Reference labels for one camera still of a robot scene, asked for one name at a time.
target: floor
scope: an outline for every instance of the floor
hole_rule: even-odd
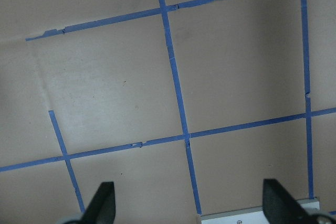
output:
[[[0,222],[114,181],[115,223],[261,205],[336,214],[335,0],[0,0]]]

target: blue tape grid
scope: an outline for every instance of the blue tape grid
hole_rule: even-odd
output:
[[[175,5],[169,5],[169,6],[166,7],[166,10],[168,12],[173,12],[173,11],[176,11],[176,10],[181,9],[181,8],[190,8],[190,7],[195,7],[195,6],[199,6],[199,5],[205,5],[205,4],[214,2],[214,1],[218,1],[218,0],[192,0],[192,1],[187,1],[187,2],[182,2],[182,3],[179,3],[179,4],[175,4]],[[114,24],[114,23],[124,22],[124,21],[127,21],[127,20],[158,15],[160,13],[161,13],[160,8],[156,8],[156,9],[144,10],[142,12],[125,14],[125,15],[120,15],[120,16],[116,16],[116,17],[100,19],[100,20],[96,20],[96,21],[92,21],[92,22],[67,26],[64,29],[60,29],[60,30],[52,29],[52,30],[45,31],[40,36],[32,37],[32,38],[26,38],[26,41],[41,39],[41,38],[47,38],[47,37],[51,37],[51,36],[55,36],[55,35],[71,33],[73,31],[79,31],[79,30],[84,30],[84,29],[89,29],[89,28],[94,28],[94,27],[99,27],[99,26],[111,25],[111,24]]]
[[[201,202],[200,202],[200,197],[198,195],[195,168],[194,168],[193,156],[192,156],[191,147],[190,147],[190,134],[188,132],[187,119],[186,119],[185,111],[184,111],[182,91],[181,91],[181,86],[180,86],[180,80],[179,80],[179,77],[178,77],[179,73],[177,71],[177,65],[176,65],[176,59],[175,59],[175,54],[174,54],[172,36],[171,36],[171,33],[170,33],[170,25],[169,25],[169,19],[168,19],[167,6],[166,6],[166,3],[165,3],[165,0],[159,0],[159,3],[160,3],[161,16],[162,16],[162,22],[163,22],[163,27],[164,27],[166,45],[167,45],[167,50],[168,50],[168,55],[169,55],[169,61],[170,61],[170,66],[171,66],[172,74],[173,74],[173,81],[174,81],[174,85],[175,85],[177,105],[179,107],[179,112],[180,112],[180,119],[181,119],[183,135],[184,135],[185,150],[186,150],[189,173],[190,173],[190,178],[191,178],[191,184],[192,184],[193,194],[194,194],[194,199],[195,199],[195,206],[196,206],[197,213],[199,215],[201,215],[202,214]]]
[[[329,113],[336,113],[336,108],[311,112],[311,105],[310,105],[310,98],[309,98],[310,77],[309,77],[309,45],[308,45],[307,0],[301,0],[302,40],[303,40],[304,75],[305,75],[305,85],[304,85],[304,87],[305,87],[305,95],[306,95],[305,96],[305,98],[306,98],[306,112],[303,113],[303,114],[285,116],[285,117],[282,117],[282,118],[263,120],[263,121],[240,124],[240,125],[233,125],[233,126],[223,127],[223,128],[219,128],[219,129],[212,129],[212,130],[208,130],[208,131],[202,131],[202,132],[196,132],[196,133],[189,134],[188,130],[187,130],[186,117],[185,117],[183,100],[182,100],[182,92],[181,92],[180,82],[179,82],[179,79],[178,79],[178,71],[177,71],[177,66],[176,66],[176,61],[175,61],[175,57],[174,57],[172,41],[171,41],[170,27],[169,27],[169,20],[168,20],[167,12],[176,11],[180,8],[190,8],[190,7],[195,7],[195,6],[199,6],[199,5],[204,5],[204,4],[214,2],[214,1],[217,1],[217,0],[193,0],[193,1],[183,2],[183,3],[179,3],[179,4],[175,4],[175,5],[166,6],[164,0],[159,0],[160,8],[145,10],[145,11],[142,11],[142,12],[126,14],[126,15],[121,15],[121,16],[117,16],[117,17],[107,18],[107,19],[101,19],[101,20],[88,22],[88,23],[77,24],[77,25],[73,25],[73,26],[68,26],[68,27],[66,27],[64,29],[61,29],[61,30],[56,30],[56,29],[49,30],[49,31],[46,31],[41,36],[38,36],[38,37],[35,37],[35,38],[27,38],[26,40],[29,41],[29,40],[33,40],[33,39],[45,38],[45,37],[50,37],[50,36],[54,36],[54,35],[58,35],[58,34],[65,34],[65,33],[70,33],[70,32],[73,32],[73,31],[89,29],[89,28],[94,28],[94,27],[104,26],[104,25],[109,25],[109,24],[114,24],[114,23],[123,22],[123,21],[127,21],[127,20],[132,20],[132,19],[136,19],[136,18],[158,15],[158,14],[161,13],[163,23],[164,23],[164,28],[165,28],[166,44],[167,44],[167,48],[168,48],[168,52],[169,52],[169,56],[170,56],[170,63],[171,63],[171,68],[172,68],[174,84],[175,84],[176,97],[177,97],[178,107],[179,107],[179,111],[180,111],[181,123],[182,123],[182,128],[183,128],[183,135],[160,138],[160,139],[157,139],[157,140],[147,141],[145,143],[138,142],[138,143],[133,143],[133,144],[120,145],[120,146],[104,148],[104,149],[88,151],[88,152],[82,152],[82,153],[77,153],[77,154],[71,154],[71,155],[68,155],[66,153],[66,149],[63,149],[62,150],[63,157],[52,157],[52,158],[40,159],[40,160],[37,160],[37,161],[32,161],[32,162],[27,162],[27,163],[22,163],[22,164],[17,164],[17,165],[0,167],[0,172],[6,171],[6,170],[12,170],[12,169],[24,168],[24,167],[33,166],[33,165],[45,164],[45,163],[50,163],[50,162],[57,162],[57,161],[60,161],[60,160],[65,160],[67,162],[67,160],[68,160],[67,166],[68,166],[68,164],[70,165],[70,166],[68,166],[69,174],[70,174],[71,180],[72,180],[72,182],[74,184],[74,187],[75,187],[75,184],[77,184],[77,182],[74,183],[74,181],[73,181],[73,179],[75,179],[75,181],[76,181],[76,178],[75,178],[75,175],[73,173],[73,170],[72,170],[72,167],[71,167],[71,164],[70,164],[70,159],[71,158],[97,155],[97,154],[101,154],[101,153],[114,152],[114,151],[119,151],[119,150],[126,150],[126,149],[129,149],[129,148],[143,147],[143,146],[152,145],[152,144],[166,143],[166,142],[178,141],[178,140],[184,139],[185,144],[186,144],[186,153],[187,153],[188,165],[189,165],[189,169],[190,169],[190,173],[191,173],[192,184],[193,184],[193,181],[195,183],[195,184],[193,184],[193,189],[194,189],[194,197],[195,197],[196,208],[197,208],[197,212],[200,213],[201,212],[201,206],[200,206],[200,201],[199,201],[198,193],[197,193],[195,171],[194,171],[194,167],[193,167],[193,161],[192,161],[192,155],[191,155],[191,149],[190,149],[190,138],[205,136],[205,135],[211,135],[211,134],[218,134],[218,133],[229,132],[229,131],[235,131],[235,130],[241,130],[241,129],[247,129],[247,128],[250,128],[250,127],[257,127],[257,126],[262,126],[262,125],[280,123],[280,122],[291,121],[291,120],[296,120],[296,119],[300,119],[300,118],[306,118],[309,197],[313,198],[311,117],[312,116],[329,114]],[[61,141],[59,140],[59,143],[60,143],[61,149],[63,147],[65,148],[64,142],[63,142],[62,139],[61,139]]]
[[[83,203],[83,200],[82,200],[82,195],[80,194],[80,190],[79,190],[79,187],[78,187],[78,184],[77,184],[75,173],[73,172],[74,170],[72,169],[72,165],[71,165],[71,162],[70,162],[70,157],[68,156],[68,152],[67,152],[67,149],[65,147],[65,143],[63,141],[63,137],[62,137],[61,131],[59,129],[59,126],[58,126],[58,123],[57,123],[57,120],[56,120],[56,117],[55,117],[55,113],[54,113],[53,110],[49,111],[49,116],[50,116],[51,122],[53,124],[55,134],[56,134],[56,137],[57,137],[57,140],[58,140],[58,143],[59,143],[59,147],[61,148],[61,151],[62,151],[62,154],[63,154],[63,157],[64,157],[64,161],[67,165],[72,185],[74,186],[74,189],[75,189],[75,193],[76,193],[76,196],[77,196],[80,211],[84,212],[85,207],[84,207],[84,203]]]
[[[302,43],[303,43],[303,67],[305,75],[304,97],[306,100],[308,189],[309,189],[309,198],[314,199],[307,0],[301,0],[301,20],[302,20]]]

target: vertical blue tape line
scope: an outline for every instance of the vertical blue tape line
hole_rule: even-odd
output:
[[[68,152],[67,152],[67,149],[65,147],[63,137],[62,137],[61,131],[59,129],[59,126],[58,126],[58,123],[57,123],[57,120],[56,120],[56,117],[55,117],[55,113],[54,113],[53,110],[49,111],[49,116],[50,116],[51,122],[53,124],[55,133],[56,133],[56,137],[57,137],[57,140],[58,140],[58,143],[59,143],[59,147],[61,148],[64,160],[67,164],[68,172],[69,172],[69,175],[70,175],[70,178],[71,178],[72,185],[74,186],[74,189],[75,189],[75,193],[76,193],[76,196],[77,196],[80,211],[84,212],[85,207],[84,207],[82,195],[80,194],[80,190],[79,190],[79,187],[78,187],[78,184],[77,184],[75,173],[73,172],[74,170],[72,169],[70,158],[68,156]]]
[[[179,107],[182,130],[183,130],[183,135],[185,137],[184,141],[185,141],[185,145],[186,145],[186,155],[187,155],[187,160],[188,160],[188,167],[189,167],[191,183],[192,183],[192,187],[193,187],[195,205],[196,205],[197,213],[201,215],[202,214],[201,203],[200,203],[200,198],[198,196],[195,169],[194,169],[194,163],[193,163],[193,158],[192,158],[192,153],[191,153],[191,148],[190,148],[190,139],[189,139],[190,135],[189,135],[189,132],[188,132],[187,121],[186,121],[186,116],[185,116],[185,111],[184,111],[180,80],[178,78],[179,73],[177,71],[177,65],[176,65],[176,59],[175,59],[175,54],[174,54],[172,36],[171,36],[171,32],[170,32],[167,6],[166,6],[166,3],[165,3],[165,0],[159,0],[159,3],[160,3],[160,9],[161,9],[161,15],[162,15],[162,22],[163,22],[163,27],[164,27],[166,45],[167,45],[167,50],[168,50],[168,55],[169,55],[169,61],[170,61],[172,74],[173,74],[173,81],[174,81],[174,85],[175,85],[177,105]]]
[[[311,103],[310,103],[310,70],[309,70],[309,38],[308,38],[308,10],[307,0],[301,0],[303,67],[305,75],[305,100],[306,100],[306,134],[307,134],[307,163],[308,163],[308,189],[309,198],[314,198],[313,183],[313,151],[311,130]]]

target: black object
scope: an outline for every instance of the black object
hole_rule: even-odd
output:
[[[309,215],[276,179],[264,179],[262,203],[270,224],[336,224],[329,216]]]
[[[82,218],[68,221],[64,224],[113,224],[116,216],[115,203],[114,183],[103,182],[100,184]]]

